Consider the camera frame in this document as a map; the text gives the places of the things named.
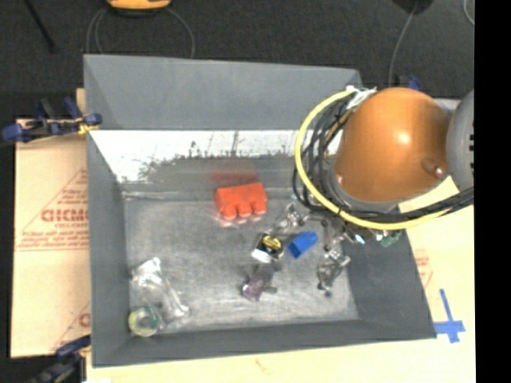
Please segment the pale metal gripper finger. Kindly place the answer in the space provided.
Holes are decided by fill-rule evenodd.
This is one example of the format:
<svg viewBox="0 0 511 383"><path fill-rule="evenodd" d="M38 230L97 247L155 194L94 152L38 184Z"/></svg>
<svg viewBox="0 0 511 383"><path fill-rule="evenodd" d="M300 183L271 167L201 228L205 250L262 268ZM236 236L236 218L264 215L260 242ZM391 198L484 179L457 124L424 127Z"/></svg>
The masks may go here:
<svg viewBox="0 0 511 383"><path fill-rule="evenodd" d="M289 203L279 214L274 224L274 233L285 235L292 230L303 227L308 220L308 213L296 207L295 203Z"/></svg>
<svg viewBox="0 0 511 383"><path fill-rule="evenodd" d="M326 296L331 295L335 280L350 263L351 258L348 255L334 249L328 251L320 260L317 266L318 288L323 290Z"/></svg>

